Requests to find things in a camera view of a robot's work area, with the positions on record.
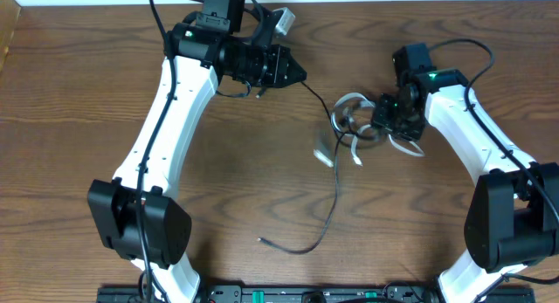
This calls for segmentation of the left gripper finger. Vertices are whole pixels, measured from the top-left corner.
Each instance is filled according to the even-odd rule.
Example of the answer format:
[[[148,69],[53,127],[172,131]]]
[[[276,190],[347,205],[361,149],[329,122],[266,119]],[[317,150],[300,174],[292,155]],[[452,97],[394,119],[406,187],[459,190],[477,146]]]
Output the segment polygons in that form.
[[[293,70],[293,69],[301,69],[306,71],[297,61],[296,59],[289,54],[287,56],[287,63],[286,63],[286,74],[288,71]]]
[[[301,69],[293,69],[286,74],[286,86],[300,83],[307,79],[307,72]]]

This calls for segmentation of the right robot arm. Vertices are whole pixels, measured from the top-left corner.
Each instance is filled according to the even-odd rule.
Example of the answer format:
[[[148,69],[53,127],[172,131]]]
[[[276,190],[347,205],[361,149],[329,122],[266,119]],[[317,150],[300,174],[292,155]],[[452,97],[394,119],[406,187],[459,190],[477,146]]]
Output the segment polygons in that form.
[[[558,165],[539,163],[519,149],[481,106],[474,79],[439,69],[431,47],[420,43],[395,51],[395,95],[382,95],[371,119],[374,129],[415,144],[425,127],[440,132],[475,186],[466,215],[466,250],[425,302],[482,302],[521,271],[558,253]]]

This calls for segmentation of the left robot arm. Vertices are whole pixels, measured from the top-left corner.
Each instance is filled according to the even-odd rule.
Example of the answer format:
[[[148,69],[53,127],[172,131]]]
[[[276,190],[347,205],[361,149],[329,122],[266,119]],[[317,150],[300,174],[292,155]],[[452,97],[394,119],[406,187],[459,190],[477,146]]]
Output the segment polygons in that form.
[[[223,77],[262,94],[305,80],[289,49],[276,43],[294,14],[256,0],[202,0],[162,30],[162,75],[141,131],[108,182],[93,181],[87,202],[102,244],[141,269],[140,302],[193,302],[200,275],[186,248],[191,218],[178,204],[183,164],[197,124]]]

